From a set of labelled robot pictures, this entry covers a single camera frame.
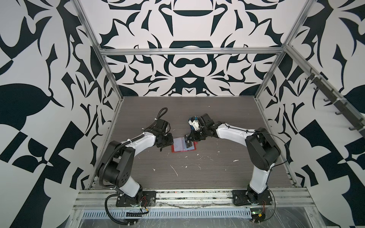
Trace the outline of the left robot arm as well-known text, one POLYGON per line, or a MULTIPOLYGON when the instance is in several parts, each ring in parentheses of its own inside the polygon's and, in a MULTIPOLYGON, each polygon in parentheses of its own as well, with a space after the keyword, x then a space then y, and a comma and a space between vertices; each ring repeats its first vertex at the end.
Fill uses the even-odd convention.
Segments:
POLYGON ((97 167, 99 186, 114 189, 131 198, 136 197, 142 187, 131 177, 135 156, 150 147, 163 149, 171 146, 173 136, 170 130, 169 122, 157 119, 155 124, 134 138, 110 142, 97 167))

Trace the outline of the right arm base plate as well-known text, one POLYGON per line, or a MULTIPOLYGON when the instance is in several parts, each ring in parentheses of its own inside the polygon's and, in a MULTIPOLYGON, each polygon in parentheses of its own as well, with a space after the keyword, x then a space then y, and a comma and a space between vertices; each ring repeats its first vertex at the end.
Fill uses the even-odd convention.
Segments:
POLYGON ((235 206, 257 206, 257 205, 271 205, 273 197, 269 189, 262 193, 256 193, 252 189, 247 190, 233 190, 232 200, 235 206))

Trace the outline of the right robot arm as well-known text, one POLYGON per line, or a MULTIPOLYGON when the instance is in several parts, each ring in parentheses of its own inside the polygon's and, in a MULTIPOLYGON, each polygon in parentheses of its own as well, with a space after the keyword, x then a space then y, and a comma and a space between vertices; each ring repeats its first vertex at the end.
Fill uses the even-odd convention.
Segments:
POLYGON ((271 169, 281 155, 279 146, 267 129, 244 129, 225 122, 214 122, 208 114, 193 116, 188 124, 191 132, 186 136, 187 144, 214 137, 245 146, 254 165, 248 189, 255 194, 262 194, 267 190, 271 169))

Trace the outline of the red card holder wallet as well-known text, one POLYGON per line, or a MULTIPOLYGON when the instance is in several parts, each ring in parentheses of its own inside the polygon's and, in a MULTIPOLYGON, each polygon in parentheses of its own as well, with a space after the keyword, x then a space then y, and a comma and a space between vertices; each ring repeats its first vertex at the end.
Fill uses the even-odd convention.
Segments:
POLYGON ((172 153, 188 152, 196 150, 197 142, 192 142, 190 147, 186 146, 185 139, 183 137, 174 138, 173 145, 171 146, 172 153))

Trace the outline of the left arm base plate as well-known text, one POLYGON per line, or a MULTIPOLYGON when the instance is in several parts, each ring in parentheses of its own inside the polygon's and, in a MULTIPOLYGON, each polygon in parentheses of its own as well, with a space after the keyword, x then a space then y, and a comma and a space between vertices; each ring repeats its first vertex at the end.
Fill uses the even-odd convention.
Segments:
POLYGON ((156 202, 156 191, 139 191, 136 196, 130 197, 126 194, 118 196, 116 206, 117 207, 132 207, 141 206, 147 207, 154 205, 156 202))

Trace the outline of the blue card stand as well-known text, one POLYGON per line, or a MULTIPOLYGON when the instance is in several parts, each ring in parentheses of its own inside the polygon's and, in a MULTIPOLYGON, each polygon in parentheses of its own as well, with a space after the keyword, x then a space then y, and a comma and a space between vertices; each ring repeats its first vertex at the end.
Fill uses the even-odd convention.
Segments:
POLYGON ((188 120, 188 124, 189 124, 189 125, 191 125, 191 126, 193 126, 193 125, 195 125, 195 124, 196 124, 196 121, 197 121, 196 117, 195 117, 195 116, 193 116, 193 117, 191 117, 191 118, 188 120))

